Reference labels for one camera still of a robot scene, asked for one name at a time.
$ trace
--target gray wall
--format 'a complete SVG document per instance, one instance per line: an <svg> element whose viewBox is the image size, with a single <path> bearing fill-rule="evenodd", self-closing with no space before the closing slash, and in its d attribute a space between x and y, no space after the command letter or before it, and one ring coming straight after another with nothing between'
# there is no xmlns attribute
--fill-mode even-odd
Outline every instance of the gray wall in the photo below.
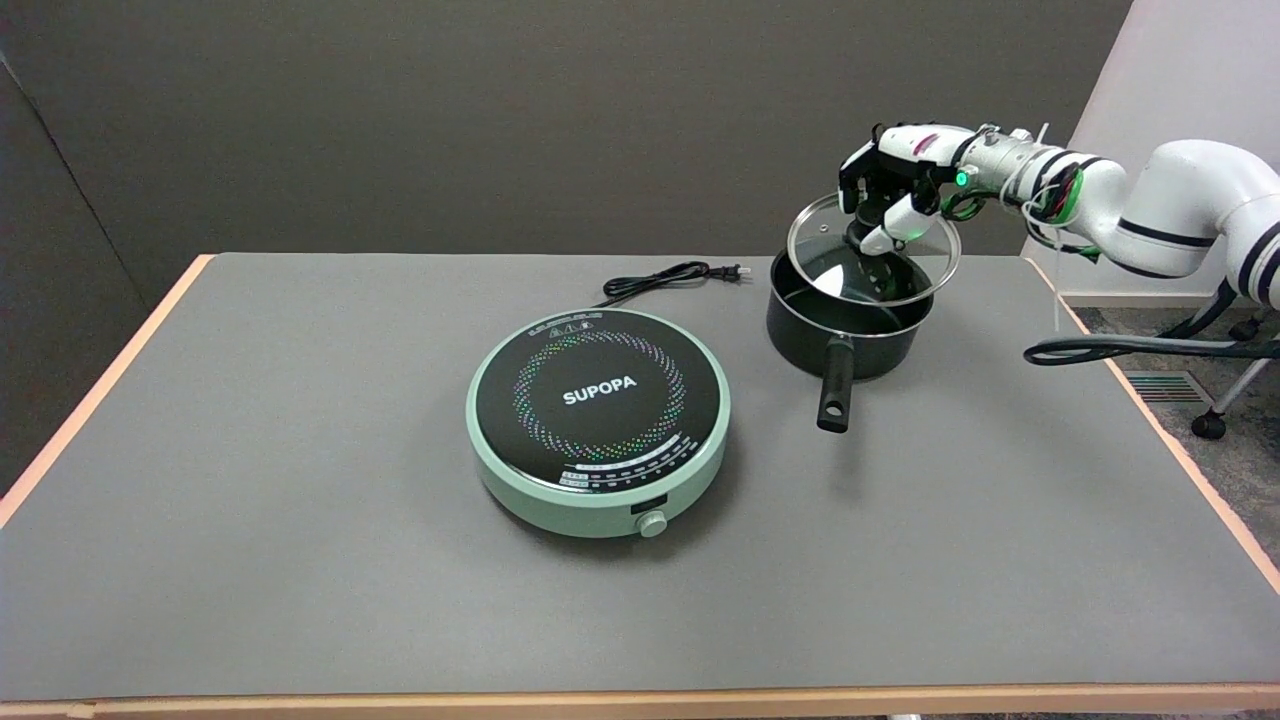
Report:
<svg viewBox="0 0 1280 720"><path fill-rule="evenodd" d="M221 250L772 252L876 122L1065 141L1128 5L10 0L0 46L155 302Z"/></svg>
<svg viewBox="0 0 1280 720"><path fill-rule="evenodd" d="M143 318L70 174L0 68L0 495Z"/></svg>

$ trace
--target pot handle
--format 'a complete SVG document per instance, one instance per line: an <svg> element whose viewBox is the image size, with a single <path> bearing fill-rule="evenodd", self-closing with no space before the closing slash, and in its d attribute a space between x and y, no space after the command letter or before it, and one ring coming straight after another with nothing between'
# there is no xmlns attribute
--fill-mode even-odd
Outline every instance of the pot handle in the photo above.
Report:
<svg viewBox="0 0 1280 720"><path fill-rule="evenodd" d="M822 366L822 402L818 427L828 433L849 429L849 400L854 392L854 346L845 338L827 342Z"/></svg>

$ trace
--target pot lid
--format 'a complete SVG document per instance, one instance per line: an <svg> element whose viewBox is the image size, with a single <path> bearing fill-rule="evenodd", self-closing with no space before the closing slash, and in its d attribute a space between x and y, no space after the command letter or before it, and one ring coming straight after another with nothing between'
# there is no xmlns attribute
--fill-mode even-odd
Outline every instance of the pot lid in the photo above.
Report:
<svg viewBox="0 0 1280 720"><path fill-rule="evenodd" d="M951 279L960 261L960 234L942 218L911 242L870 255L859 241L877 228L886 206L859 204L850 215L836 193L805 208L791 223L787 255L800 277L832 297L874 307L924 300Z"/></svg>

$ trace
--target wooden table edge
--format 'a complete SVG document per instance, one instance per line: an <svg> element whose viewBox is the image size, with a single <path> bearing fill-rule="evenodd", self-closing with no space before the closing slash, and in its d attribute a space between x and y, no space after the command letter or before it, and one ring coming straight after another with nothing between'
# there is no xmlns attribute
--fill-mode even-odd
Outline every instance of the wooden table edge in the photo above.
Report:
<svg viewBox="0 0 1280 720"><path fill-rule="evenodd" d="M129 340L84 400L45 445L36 460L0 498L0 528L13 516L58 455L97 409L124 374L160 323L196 282L214 255L201 255L174 283L160 305ZM1053 283L1030 258L1025 258L1050 288ZM1082 332L1088 328L1065 302ZM1280 570L1239 515L1208 483L1187 450L1170 436L1138 396L1120 368L1105 360L1129 397L1138 405L1160 439L1178 459L1210 506L1280 593ZM800 688L680 692L591 693L465 693L465 694L358 694L358 696L247 696L223 698L140 698L54 702L0 702L0 717L42 720L54 717L111 720L180 717L182 720L700 720L712 717L814 717L842 715L956 714L956 712L1183 712L1192 710L1252 710L1280 707L1276 683L1194 684L1065 684L1065 685L955 685L895 688Z"/></svg>
<svg viewBox="0 0 1280 720"><path fill-rule="evenodd" d="M84 423L88 421L93 410L97 410L97 406L102 402L102 398L106 397L106 393L111 392L111 388L115 387L116 380L120 379L124 370L129 368L129 364L132 364L133 359L138 356L138 352L142 352L142 347L146 346L147 341L151 340L151 336L155 334L160 323L169 316L169 313L173 311L174 306L178 305L178 301L182 300L182 296L187 292L187 288L196 282L196 278L200 277L205 265L207 265L214 258L214 255L200 255L191 263L189 266L187 266L187 270L180 278L178 278L178 282L169 288L168 293L165 293L160 305L151 311L147 319L142 323L142 327L138 328L138 332L133 333L133 337L129 338L128 343L125 343L124 350L115 356L115 360L108 365L106 372L102 373L97 382L93 383L93 387L90 388L88 393L79 401L76 409L72 410L72 414L67 416L67 420L64 420L58 428L54 437L45 443L45 447L41 448L40 454L36 455L36 459L31 461L31 465L27 465L27 469L22 471L22 475L18 475L18 479L14 482L13 487L9 488L9 492L6 492L4 497L0 497L0 529L5 527L5 524L13 518L14 512L18 511L18 507L20 507L31 492L36 489L36 484L40 483L40 480L45 477L45 473L49 471L49 468L51 468L54 461L58 460L58 456L61 455L63 450L65 450L72 442L76 433L84 427Z"/></svg>
<svg viewBox="0 0 1280 720"><path fill-rule="evenodd" d="M1047 284L1050 290L1053 290L1053 282L1050 281L1048 275L1044 274L1044 270L1036 264L1036 260L1030 258L1024 258L1024 260L1030 263L1032 266L1036 268L1036 272L1039 273L1041 279L1044 281L1044 284ZM1066 302L1061 302L1061 305L1066 309L1071 320L1074 320L1080 328L1080 332L1089 334L1089 328L1084 325L1080 316L1076 315ZM1208 478L1204 477L1204 471L1201 470L1199 465L1197 465L1194 460L1192 460L1190 454L1187 452L1183 443L1174 436L1169 434L1169 430L1160 424L1160 420L1156 419L1156 414L1151 411L1151 407L1142 400L1138 391L1134 389L1133 383L1130 383L1129 378L1125 377L1124 370L1121 370L1114 360L1103 360L1103 363L1106 363L1111 374L1120 382L1120 386L1125 389L1125 392L1129 393L1129 400L1133 400L1138 409L1142 410L1143 416L1147 418L1147 423L1151 424L1151 429L1156 430L1156 436L1160 437L1160 441L1164 442L1166 447L1169 447L1169 452L1174 455L1178 464L1181 465L1183 470L1185 470L1190 477L1196 489L1204 496L1204 500L1210 503L1210 507L1213 509L1213 512L1217 512L1219 519L1222 520L1226 529L1231 532L1235 542L1240 544L1240 548L1243 548L1245 555L1249 556L1249 560L1252 560L1253 565L1257 566L1260 573L1262 573L1262 577L1267 579L1267 583L1271 584L1271 588L1276 592L1276 594L1280 594L1280 569L1276 568L1271 557L1265 550L1262 550L1262 544L1258 543L1258 538L1253 537L1253 533L1249 532L1244 520L1242 520L1235 510L1233 510L1231 506L1222 500L1222 496L1219 495L1217 489L1210 484Z"/></svg>
<svg viewBox="0 0 1280 720"><path fill-rule="evenodd" d="M1073 684L105 700L6 703L0 705L0 717L700 720L909 712L1185 712L1277 706L1280 684Z"/></svg>

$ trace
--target power cord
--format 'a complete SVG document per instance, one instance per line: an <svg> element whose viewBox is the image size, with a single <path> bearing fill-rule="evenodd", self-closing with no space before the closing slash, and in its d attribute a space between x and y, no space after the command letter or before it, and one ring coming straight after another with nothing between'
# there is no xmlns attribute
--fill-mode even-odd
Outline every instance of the power cord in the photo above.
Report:
<svg viewBox="0 0 1280 720"><path fill-rule="evenodd" d="M1190 340L1222 315L1236 292L1222 281L1213 300L1194 315L1156 337L1088 334L1046 340L1023 352L1032 365L1057 366L1093 363L1132 352L1187 355L1193 357L1244 357L1249 360L1280 357L1280 341L1229 342Z"/></svg>
<svg viewBox="0 0 1280 720"><path fill-rule="evenodd" d="M672 283L690 283L704 278L716 278L718 281L736 283L741 282L744 277L750 274L751 269L744 268L742 265L712 268L701 260L690 260L689 263L672 265L671 268L652 275L611 279L604 283L604 296L608 297L608 300L600 302L596 307L617 305L618 302L631 300L641 292L648 292Z"/></svg>

